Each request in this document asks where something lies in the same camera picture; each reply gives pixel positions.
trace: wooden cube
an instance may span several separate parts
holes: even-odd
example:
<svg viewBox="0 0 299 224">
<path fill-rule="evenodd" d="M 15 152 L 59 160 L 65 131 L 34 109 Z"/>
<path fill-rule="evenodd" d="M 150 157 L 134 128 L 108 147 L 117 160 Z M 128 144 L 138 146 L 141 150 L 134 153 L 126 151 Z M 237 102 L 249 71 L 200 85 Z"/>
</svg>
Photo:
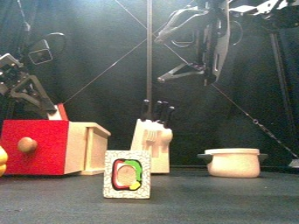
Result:
<svg viewBox="0 0 299 224">
<path fill-rule="evenodd" d="M 146 151 L 108 150 L 102 194 L 105 198 L 149 199 L 150 157 Z"/>
</svg>

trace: pot handle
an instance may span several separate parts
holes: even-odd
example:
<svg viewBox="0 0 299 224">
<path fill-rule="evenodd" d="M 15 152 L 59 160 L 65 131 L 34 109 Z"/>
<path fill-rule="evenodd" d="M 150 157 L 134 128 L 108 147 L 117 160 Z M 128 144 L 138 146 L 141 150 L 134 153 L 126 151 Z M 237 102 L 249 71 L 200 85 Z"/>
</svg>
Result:
<svg viewBox="0 0 299 224">
<path fill-rule="evenodd" d="M 201 158 L 204 163 L 208 164 L 212 160 L 212 155 L 210 154 L 197 154 L 197 158 Z"/>
<path fill-rule="evenodd" d="M 257 155 L 257 161 L 258 161 L 258 163 L 261 164 L 266 158 L 268 158 L 268 155 L 266 154 L 258 154 Z"/>
</svg>

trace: yellow object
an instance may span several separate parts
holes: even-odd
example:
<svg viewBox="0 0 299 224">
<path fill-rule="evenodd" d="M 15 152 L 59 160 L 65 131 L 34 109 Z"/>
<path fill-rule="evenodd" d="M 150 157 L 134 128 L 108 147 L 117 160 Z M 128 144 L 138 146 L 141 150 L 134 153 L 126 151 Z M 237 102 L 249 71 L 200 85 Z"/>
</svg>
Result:
<svg viewBox="0 0 299 224">
<path fill-rule="evenodd" d="M 0 146 L 0 177 L 5 173 L 5 162 L 6 162 L 7 156 L 5 153 L 3 148 Z"/>
</svg>

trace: wooden knob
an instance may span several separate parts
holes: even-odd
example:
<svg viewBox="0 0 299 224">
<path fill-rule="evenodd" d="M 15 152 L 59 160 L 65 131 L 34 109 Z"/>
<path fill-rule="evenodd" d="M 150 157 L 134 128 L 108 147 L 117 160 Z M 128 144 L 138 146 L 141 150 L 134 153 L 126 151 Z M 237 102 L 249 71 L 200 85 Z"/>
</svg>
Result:
<svg viewBox="0 0 299 224">
<path fill-rule="evenodd" d="M 34 151 L 37 147 L 37 143 L 31 140 L 27 136 L 22 137 L 17 143 L 17 150 L 21 152 L 30 152 Z"/>
</svg>

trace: knife handle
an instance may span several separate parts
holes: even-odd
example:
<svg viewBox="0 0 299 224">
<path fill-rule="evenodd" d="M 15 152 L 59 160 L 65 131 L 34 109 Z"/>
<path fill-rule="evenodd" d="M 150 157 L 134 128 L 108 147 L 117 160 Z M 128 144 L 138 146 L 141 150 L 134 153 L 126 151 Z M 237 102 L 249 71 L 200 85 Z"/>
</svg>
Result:
<svg viewBox="0 0 299 224">
<path fill-rule="evenodd" d="M 161 118 L 162 109 L 162 102 L 157 101 L 153 105 L 153 122 Z"/>
<path fill-rule="evenodd" d="M 169 125 L 169 121 L 172 119 L 172 113 L 174 111 L 174 108 L 170 106 L 168 109 L 166 109 L 166 114 L 165 114 L 165 119 L 164 119 L 164 122 L 162 122 L 162 127 L 165 129 L 168 129 L 168 125 Z"/>
<path fill-rule="evenodd" d="M 141 106 L 141 115 L 140 115 L 141 122 L 145 121 L 148 108 L 149 108 L 149 101 L 144 100 L 142 101 L 142 106 Z"/>
<path fill-rule="evenodd" d="M 166 116 L 168 104 L 169 104 L 168 101 L 164 101 L 164 102 L 162 102 L 162 111 L 161 111 L 160 118 L 157 119 L 157 122 L 158 122 L 158 123 L 164 123 L 165 116 Z"/>
</svg>

